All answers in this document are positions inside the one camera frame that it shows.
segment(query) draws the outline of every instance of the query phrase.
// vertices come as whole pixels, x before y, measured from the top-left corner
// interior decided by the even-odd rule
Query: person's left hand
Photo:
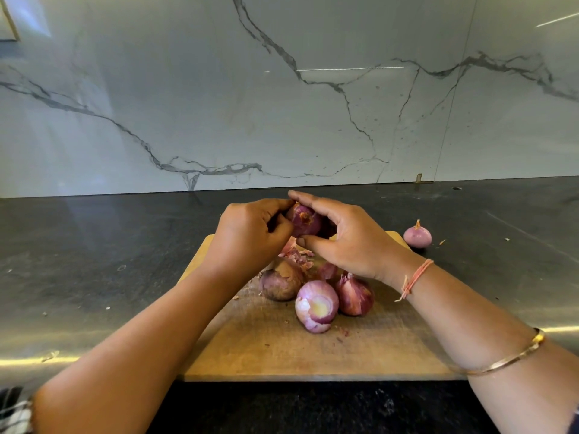
[[[292,200],[275,198],[229,204],[199,269],[227,277],[228,282],[237,285],[232,286],[235,293],[264,269],[290,239],[293,224],[280,212],[293,204]],[[267,223],[277,213],[276,228],[270,233]]]

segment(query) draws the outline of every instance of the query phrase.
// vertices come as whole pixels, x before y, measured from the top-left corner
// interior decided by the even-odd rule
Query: cutting board
[[[401,246],[400,234],[388,231]],[[205,258],[205,238],[183,273]],[[185,381],[374,381],[456,379],[450,360],[407,301],[389,286],[369,281],[376,299],[364,317],[338,314],[323,334],[307,332],[294,301],[259,295],[257,279],[237,293],[209,324],[183,368]]]

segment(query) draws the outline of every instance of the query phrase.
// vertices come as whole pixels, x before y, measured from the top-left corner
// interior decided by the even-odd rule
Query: marble wall
[[[579,174],[577,0],[6,0],[0,197]]]

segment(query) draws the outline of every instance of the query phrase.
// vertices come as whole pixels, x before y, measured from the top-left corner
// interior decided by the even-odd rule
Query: sleeve
[[[22,387],[0,389],[0,434],[32,434],[32,403]]]
[[[569,427],[568,434],[579,434],[579,409],[575,411],[573,422]]]

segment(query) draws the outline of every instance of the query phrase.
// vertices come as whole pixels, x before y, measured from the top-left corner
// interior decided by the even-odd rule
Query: person's right arm
[[[298,244],[354,274],[402,291],[424,258],[398,245],[360,207],[306,193],[289,197],[328,216],[337,240],[304,236]],[[452,360],[481,369],[526,348],[535,331],[436,265],[407,297]],[[579,405],[579,357],[547,341],[530,357],[502,370],[468,378],[503,434],[565,434]]]

